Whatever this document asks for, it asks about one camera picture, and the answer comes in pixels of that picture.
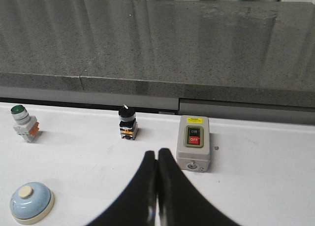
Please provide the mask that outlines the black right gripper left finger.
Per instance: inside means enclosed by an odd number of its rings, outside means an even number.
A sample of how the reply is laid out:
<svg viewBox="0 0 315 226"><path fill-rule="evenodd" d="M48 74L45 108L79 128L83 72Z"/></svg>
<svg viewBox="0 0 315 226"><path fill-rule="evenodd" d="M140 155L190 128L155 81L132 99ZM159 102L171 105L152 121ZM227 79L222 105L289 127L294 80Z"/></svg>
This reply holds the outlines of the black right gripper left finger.
<svg viewBox="0 0 315 226"><path fill-rule="evenodd" d="M124 191L90 226L153 226L156 218L157 161L153 151L144 158Z"/></svg>

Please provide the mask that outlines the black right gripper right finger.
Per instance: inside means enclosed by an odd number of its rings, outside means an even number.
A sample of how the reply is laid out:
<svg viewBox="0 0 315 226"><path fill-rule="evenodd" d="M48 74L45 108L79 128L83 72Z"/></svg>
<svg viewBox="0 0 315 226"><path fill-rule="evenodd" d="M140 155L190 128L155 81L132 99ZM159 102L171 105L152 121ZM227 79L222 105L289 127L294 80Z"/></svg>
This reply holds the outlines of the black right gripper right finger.
<svg viewBox="0 0 315 226"><path fill-rule="evenodd" d="M180 170L169 149L158 152L158 203L162 226L236 226Z"/></svg>

